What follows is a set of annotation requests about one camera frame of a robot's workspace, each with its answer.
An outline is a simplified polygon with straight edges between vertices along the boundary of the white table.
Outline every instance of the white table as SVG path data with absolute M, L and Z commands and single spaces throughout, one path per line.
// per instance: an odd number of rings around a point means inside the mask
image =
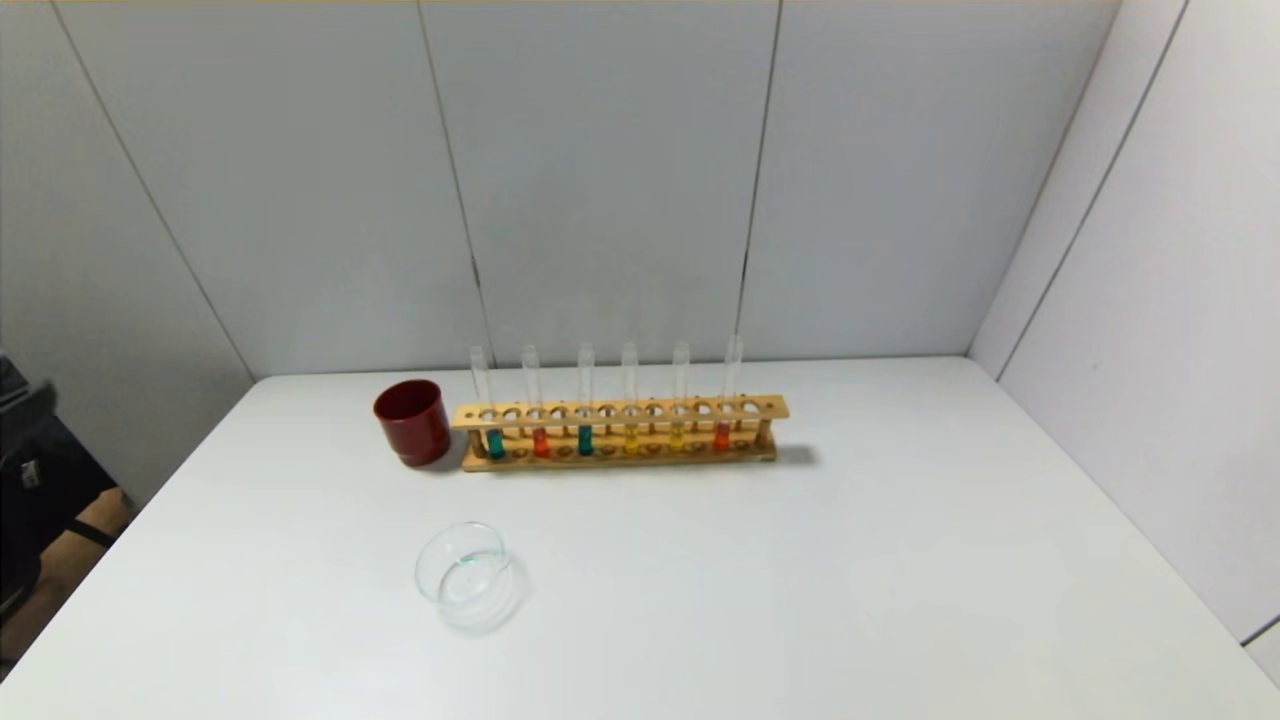
M 599 474 L 401 466 L 370 405 L 412 375 L 259 383 L 0 685 L 0 716 L 1280 717 L 1192 591 L 966 360 L 750 364 L 744 391 L 792 410 L 777 464 Z M 429 377 L 451 407 L 474 397 L 468 373 Z M 572 370 L 545 384 L 566 396 Z M 534 588 L 479 638 L 412 579 L 466 519 Z

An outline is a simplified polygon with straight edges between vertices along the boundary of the test tube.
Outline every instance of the test tube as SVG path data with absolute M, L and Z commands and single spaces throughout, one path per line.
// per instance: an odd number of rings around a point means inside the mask
M 675 400 L 671 407 L 671 448 L 680 452 L 685 448 L 685 421 L 680 419 L 689 413 L 689 343 L 680 341 L 671 354 L 671 372 L 675 377 Z
M 493 393 L 489 387 L 489 363 L 485 360 L 484 348 L 479 345 L 471 347 L 471 379 L 476 383 L 476 397 L 480 400 L 480 405 L 486 407 L 481 411 L 481 418 L 489 415 L 484 419 L 497 419 L 498 410 L 493 406 Z M 502 429 L 489 428 L 485 430 L 485 437 L 489 439 L 489 457 L 502 460 L 507 455 L 507 450 L 502 445 Z
M 724 411 L 724 402 L 732 401 L 737 393 L 737 373 L 742 369 L 742 336 L 735 334 L 728 338 L 728 348 L 724 351 L 724 388 L 721 391 L 718 411 Z M 716 450 L 723 452 L 728 450 L 728 420 L 716 423 Z
M 577 402 L 579 414 L 591 414 L 591 374 L 595 372 L 595 348 L 590 342 L 584 342 L 577 348 Z M 595 447 L 591 445 L 591 424 L 577 427 L 577 454 L 591 455 Z
M 628 342 L 622 346 L 622 389 L 626 406 L 622 413 L 627 416 L 622 429 L 622 451 L 627 455 L 640 452 L 640 438 L 636 436 L 635 416 L 640 414 L 639 393 L 636 392 L 636 368 L 640 360 L 636 355 L 636 343 Z
M 520 355 L 520 363 L 525 368 L 525 392 L 529 395 L 529 413 L 526 416 L 543 419 L 543 386 L 538 378 L 538 348 L 526 345 Z M 547 442 L 547 428 L 534 428 L 534 455 L 538 457 L 550 457 L 552 447 Z

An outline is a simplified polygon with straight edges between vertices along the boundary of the orange liquid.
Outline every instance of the orange liquid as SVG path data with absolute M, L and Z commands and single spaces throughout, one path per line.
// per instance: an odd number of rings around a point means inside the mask
M 534 428 L 534 455 L 550 457 L 552 446 L 547 442 L 547 428 Z
M 716 423 L 716 451 L 728 450 L 728 423 Z

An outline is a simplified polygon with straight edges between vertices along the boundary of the wooden test tube rack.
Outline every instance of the wooden test tube rack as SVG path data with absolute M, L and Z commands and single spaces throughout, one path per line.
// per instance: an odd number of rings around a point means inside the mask
M 678 402 L 659 397 L 637 402 L 635 415 L 625 414 L 626 402 L 616 400 L 594 402 L 586 416 L 579 416 L 577 402 L 543 404 L 541 418 L 530 416 L 524 402 L 462 405 L 453 415 L 453 428 L 467 432 L 467 454 L 462 469 L 468 473 L 498 470 L 559 470 L 571 468 L 609 468 L 620 465 L 686 465 L 705 462 L 751 462 L 776 460 L 773 420 L 790 418 L 781 395 L 740 395 L 724 401 L 719 397 L 691 397 L 685 401 L 684 415 L 673 415 Z M 684 421 L 684 448 L 672 450 L 671 424 Z M 730 423 L 730 446 L 716 450 L 716 424 Z M 623 428 L 636 425 L 639 448 L 625 450 Z M 580 455 L 577 429 L 591 425 L 594 452 Z M 534 455 L 534 428 L 547 428 L 549 457 Z M 489 457 L 486 432 L 502 430 L 506 455 Z

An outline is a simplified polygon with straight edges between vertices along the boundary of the red plastic cup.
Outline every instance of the red plastic cup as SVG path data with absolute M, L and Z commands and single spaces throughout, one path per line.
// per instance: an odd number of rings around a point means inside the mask
M 449 419 L 440 386 L 431 380 L 406 380 L 383 391 L 374 401 L 387 442 L 410 468 L 439 460 L 449 451 Z

